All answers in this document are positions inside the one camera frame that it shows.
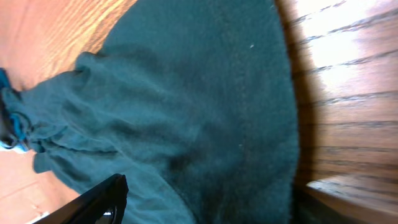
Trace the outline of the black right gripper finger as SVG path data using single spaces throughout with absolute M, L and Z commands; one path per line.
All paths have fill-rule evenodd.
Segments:
M 128 191 L 126 176 L 114 174 L 35 224 L 121 224 Z

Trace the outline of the dark navy t-shirt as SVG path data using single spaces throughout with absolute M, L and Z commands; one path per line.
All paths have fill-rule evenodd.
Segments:
M 98 53 L 2 100 L 36 172 L 79 193 L 126 176 L 124 223 L 290 221 L 297 108 L 273 1 L 138 1 Z

